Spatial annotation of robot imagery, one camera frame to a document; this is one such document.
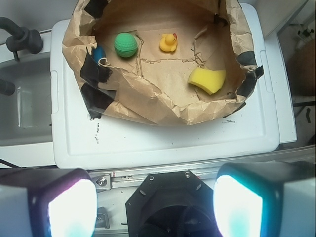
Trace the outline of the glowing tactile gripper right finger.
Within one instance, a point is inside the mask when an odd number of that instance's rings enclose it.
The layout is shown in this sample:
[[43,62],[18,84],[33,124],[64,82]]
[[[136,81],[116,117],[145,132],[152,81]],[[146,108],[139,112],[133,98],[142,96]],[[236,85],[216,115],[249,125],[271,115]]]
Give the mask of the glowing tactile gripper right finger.
[[314,237],[316,166],[226,163],[216,177],[213,206],[224,237]]

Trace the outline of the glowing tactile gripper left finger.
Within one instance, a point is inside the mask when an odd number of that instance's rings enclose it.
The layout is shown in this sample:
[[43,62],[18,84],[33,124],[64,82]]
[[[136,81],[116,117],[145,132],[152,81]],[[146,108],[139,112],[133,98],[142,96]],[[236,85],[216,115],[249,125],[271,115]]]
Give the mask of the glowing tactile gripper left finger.
[[90,237],[97,192],[84,169],[2,168],[2,237]]

